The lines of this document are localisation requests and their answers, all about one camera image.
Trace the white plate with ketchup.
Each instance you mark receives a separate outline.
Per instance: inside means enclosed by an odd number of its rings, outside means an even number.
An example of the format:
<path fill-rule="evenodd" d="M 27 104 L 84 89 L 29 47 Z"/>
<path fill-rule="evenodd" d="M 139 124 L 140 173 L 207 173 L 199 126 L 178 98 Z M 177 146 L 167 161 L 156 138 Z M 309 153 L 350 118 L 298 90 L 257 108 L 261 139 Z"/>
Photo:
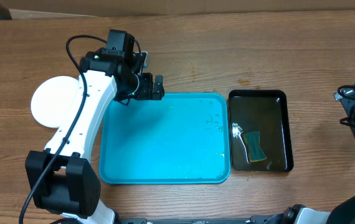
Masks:
<path fill-rule="evenodd" d="M 78 80 L 73 77 L 57 76 L 46 80 L 31 98 L 34 119 L 45 127 L 58 128 L 77 88 Z"/>

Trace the green yellow sponge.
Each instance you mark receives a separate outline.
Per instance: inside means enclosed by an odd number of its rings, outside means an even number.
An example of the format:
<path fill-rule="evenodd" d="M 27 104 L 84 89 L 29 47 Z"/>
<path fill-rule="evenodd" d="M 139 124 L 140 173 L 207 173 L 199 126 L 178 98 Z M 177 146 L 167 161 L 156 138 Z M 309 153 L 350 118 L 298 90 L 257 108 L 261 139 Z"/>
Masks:
<path fill-rule="evenodd" d="M 251 131 L 242 135 L 247 151 L 248 162 L 264 161 L 267 157 L 260 145 L 260 132 Z"/>

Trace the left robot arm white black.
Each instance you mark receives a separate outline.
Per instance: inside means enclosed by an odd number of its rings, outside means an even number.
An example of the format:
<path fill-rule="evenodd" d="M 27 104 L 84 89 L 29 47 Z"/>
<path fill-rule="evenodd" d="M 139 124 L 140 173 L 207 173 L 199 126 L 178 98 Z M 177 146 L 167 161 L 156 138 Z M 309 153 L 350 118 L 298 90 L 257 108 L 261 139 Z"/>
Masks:
<path fill-rule="evenodd" d="M 74 94 L 43 151 L 30 151 L 25 168 L 37 208 L 62 215 L 60 223 L 114 223 L 116 213 L 100 200 L 101 184 L 90 160 L 106 108 L 112 101 L 161 100 L 160 75 L 143 72 L 147 52 L 100 48 L 77 64 Z"/>

